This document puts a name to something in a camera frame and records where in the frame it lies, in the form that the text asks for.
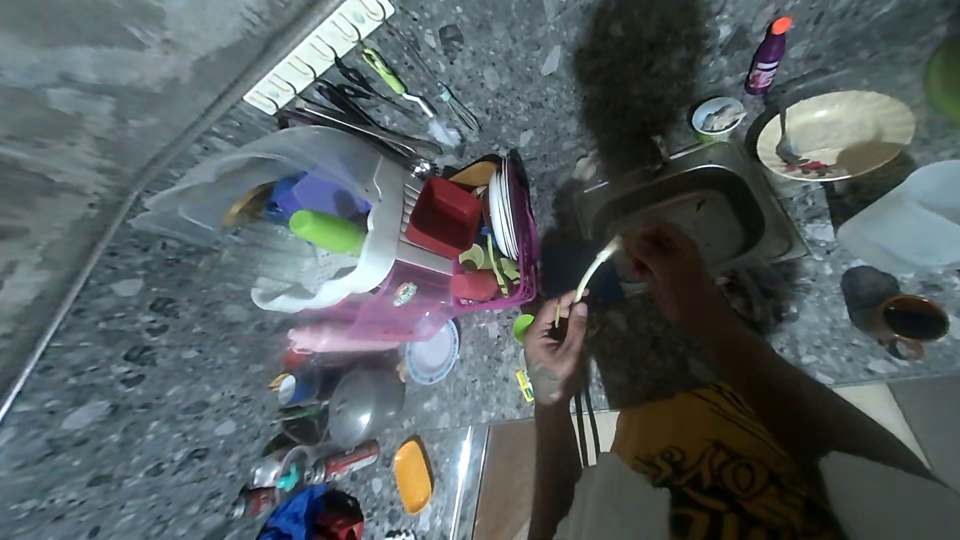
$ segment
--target orange dish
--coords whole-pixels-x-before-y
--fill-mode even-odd
[[[433,481],[430,479],[423,448],[417,440],[403,443],[396,451],[394,475],[403,508],[410,514],[419,513],[430,502]]]

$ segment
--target orange bottle cap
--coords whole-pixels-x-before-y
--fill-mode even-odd
[[[790,25],[793,24],[792,17],[781,17],[774,21],[773,26],[770,29],[771,34],[783,34],[787,30],[790,30]]]

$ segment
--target yellow t-shirt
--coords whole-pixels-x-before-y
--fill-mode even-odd
[[[726,384],[621,411],[612,452],[670,490],[674,538],[842,537],[826,502]]]

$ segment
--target hook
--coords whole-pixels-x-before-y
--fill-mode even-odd
[[[317,73],[317,70],[314,69],[312,65],[310,65],[309,63],[307,63],[306,60],[300,58],[300,57],[297,56],[297,55],[294,55],[294,58],[297,59],[297,60],[299,60],[303,65],[305,65],[305,66],[307,66],[307,67],[310,68],[310,72],[313,73],[313,80],[314,80],[314,81],[316,81],[317,78],[320,77],[320,74]],[[302,73],[303,75],[306,75],[306,71],[300,71],[299,69],[297,69],[297,71],[299,71],[299,72]]]
[[[267,94],[261,92],[260,90],[254,90],[253,93],[254,93],[254,94],[260,94],[261,96],[263,96],[264,99],[266,99],[266,100],[269,101],[270,103],[273,103],[273,104],[274,104],[274,112],[277,112],[278,110],[280,110],[280,104],[277,103],[276,101],[274,101],[274,98],[268,96]]]
[[[363,6],[364,10],[367,10],[367,15],[369,15],[370,18],[373,19],[373,22],[380,24],[387,20],[387,9],[383,7],[383,4],[380,3],[380,0],[374,0],[374,2],[376,2],[377,7],[380,8],[380,18],[376,18],[376,12],[368,8],[366,2],[364,2],[363,0],[358,0],[358,2],[361,6]]]
[[[344,29],[343,29],[343,28],[340,28],[340,25],[337,24],[336,21],[330,21],[330,24],[332,24],[333,26],[336,26],[336,27],[337,27],[337,30],[339,30],[340,33],[344,35],[344,39],[349,40],[350,43],[356,44],[356,43],[361,43],[361,42],[363,42],[363,34],[360,33],[360,29],[357,28],[357,25],[355,25],[355,24],[353,24],[352,22],[350,22],[350,19],[348,19],[347,16],[344,15],[343,13],[340,13],[340,16],[347,22],[348,25],[350,25],[351,28],[353,28],[353,32],[355,32],[355,33],[357,34],[357,39],[350,39],[350,36],[348,36],[347,33],[344,32]]]
[[[281,81],[283,81],[283,83],[285,83],[287,86],[289,86],[291,89],[293,89],[294,95],[297,95],[297,87],[296,87],[296,86],[293,86],[292,83],[290,83],[289,81],[285,80],[283,77],[280,77],[280,76],[277,75],[276,73],[274,74],[274,77],[277,77],[278,79],[280,79]],[[268,81],[270,84],[272,84],[273,86],[276,86],[277,88],[280,88],[281,90],[283,90],[283,86],[278,85],[273,79],[267,79],[267,81]]]
[[[317,45],[314,45],[313,43],[309,43],[309,42],[308,42],[308,44],[309,44],[311,47],[313,47],[313,50],[317,51],[317,54],[319,54],[320,57],[323,58],[324,60],[337,61],[337,50],[334,49],[329,43],[327,43],[326,41],[324,41],[324,39],[323,39],[322,37],[320,37],[320,36],[314,36],[314,37],[315,37],[316,39],[319,39],[319,40],[320,40],[320,43],[326,45],[326,48],[330,49],[330,52],[333,53],[333,56],[328,59],[326,56],[324,56],[324,53],[320,50],[320,47],[318,47]]]

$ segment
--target purple bottle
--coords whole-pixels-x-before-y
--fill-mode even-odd
[[[770,26],[770,32],[757,47],[754,62],[747,75],[747,93],[758,95],[766,93],[774,83],[777,66],[786,53],[786,31],[793,24],[790,17],[781,17]]]

